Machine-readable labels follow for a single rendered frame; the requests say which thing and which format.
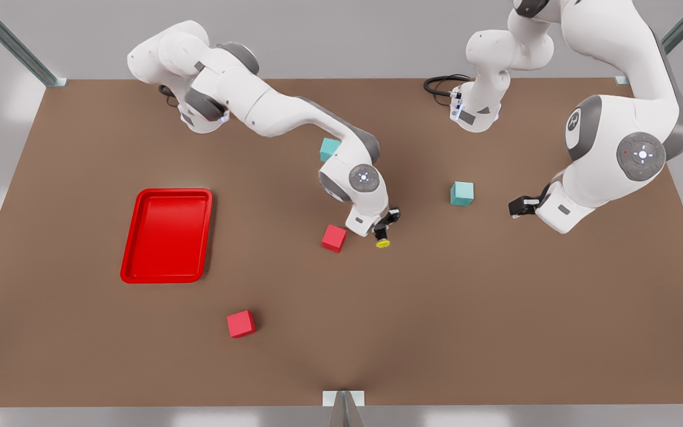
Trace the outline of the silver frame post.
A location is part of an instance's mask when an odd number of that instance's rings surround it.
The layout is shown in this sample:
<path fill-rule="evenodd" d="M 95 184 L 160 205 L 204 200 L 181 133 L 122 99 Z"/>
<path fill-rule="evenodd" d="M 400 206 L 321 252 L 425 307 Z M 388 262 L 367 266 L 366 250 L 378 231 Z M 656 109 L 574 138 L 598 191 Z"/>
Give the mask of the silver frame post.
<path fill-rule="evenodd" d="M 0 20 L 0 44 L 3 45 L 46 88 L 65 87 L 67 78 L 58 78 Z"/>
<path fill-rule="evenodd" d="M 331 406 L 330 427 L 364 427 L 358 406 L 364 391 L 323 391 L 323 406 Z"/>
<path fill-rule="evenodd" d="M 666 14 L 666 7 L 680 4 L 683 0 L 632 0 L 632 2 L 635 3 L 638 11 L 640 11 L 638 3 L 641 2 L 646 4 L 646 6 L 642 7 L 644 11 L 650 11 L 651 9 L 656 14 L 660 13 L 664 15 Z M 681 42 L 683 42 L 683 16 L 681 16 L 660 39 L 662 51 L 666 55 L 670 54 L 670 52 L 678 47 Z"/>

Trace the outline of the red cube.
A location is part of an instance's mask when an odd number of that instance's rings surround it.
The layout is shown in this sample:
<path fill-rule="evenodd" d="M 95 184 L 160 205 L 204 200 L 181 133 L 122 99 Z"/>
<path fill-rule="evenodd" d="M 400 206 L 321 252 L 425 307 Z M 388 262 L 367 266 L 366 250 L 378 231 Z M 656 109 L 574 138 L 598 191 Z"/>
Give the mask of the red cube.
<path fill-rule="evenodd" d="M 347 230 L 337 226 L 328 225 L 321 240 L 321 246 L 325 249 L 339 253 L 344 246 Z"/>
<path fill-rule="evenodd" d="M 240 338 L 255 333 L 257 331 L 257 324 L 254 319 L 254 313 L 250 310 L 240 311 L 235 314 L 228 314 L 226 316 L 228 325 L 228 332 L 231 338 Z"/>

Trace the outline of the red rectangular tray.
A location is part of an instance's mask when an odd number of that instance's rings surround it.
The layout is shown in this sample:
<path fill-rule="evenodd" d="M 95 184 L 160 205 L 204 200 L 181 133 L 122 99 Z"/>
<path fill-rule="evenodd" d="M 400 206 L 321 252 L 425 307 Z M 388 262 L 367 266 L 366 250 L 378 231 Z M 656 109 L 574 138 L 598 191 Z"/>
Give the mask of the red rectangular tray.
<path fill-rule="evenodd" d="M 125 283 L 194 283 L 205 268 L 212 192 L 144 189 L 136 197 L 120 278 Z"/>

